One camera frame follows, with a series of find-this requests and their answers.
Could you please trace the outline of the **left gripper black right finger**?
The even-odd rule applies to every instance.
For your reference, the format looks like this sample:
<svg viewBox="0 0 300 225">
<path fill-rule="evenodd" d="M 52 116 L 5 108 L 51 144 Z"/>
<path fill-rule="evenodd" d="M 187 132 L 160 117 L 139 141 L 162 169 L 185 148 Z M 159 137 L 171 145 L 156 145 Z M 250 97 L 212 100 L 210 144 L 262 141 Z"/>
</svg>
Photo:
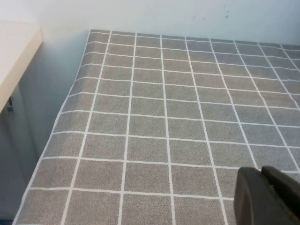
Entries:
<svg viewBox="0 0 300 225">
<path fill-rule="evenodd" d="M 282 211 L 289 217 L 293 225 L 300 224 L 300 184 L 285 173 L 272 166 L 263 166 L 262 175 L 266 178 L 270 188 L 276 194 L 282 205 Z"/>
</svg>

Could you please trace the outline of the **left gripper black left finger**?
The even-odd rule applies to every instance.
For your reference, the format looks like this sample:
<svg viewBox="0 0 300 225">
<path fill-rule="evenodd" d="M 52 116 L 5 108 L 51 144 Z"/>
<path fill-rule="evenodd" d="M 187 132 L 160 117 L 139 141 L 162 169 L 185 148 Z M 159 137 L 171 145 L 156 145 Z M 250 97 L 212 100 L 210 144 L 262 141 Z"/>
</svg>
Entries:
<svg viewBox="0 0 300 225">
<path fill-rule="evenodd" d="M 237 173 L 235 220 L 238 225 L 291 224 L 270 183 L 259 170 L 250 167 L 241 167 Z"/>
</svg>

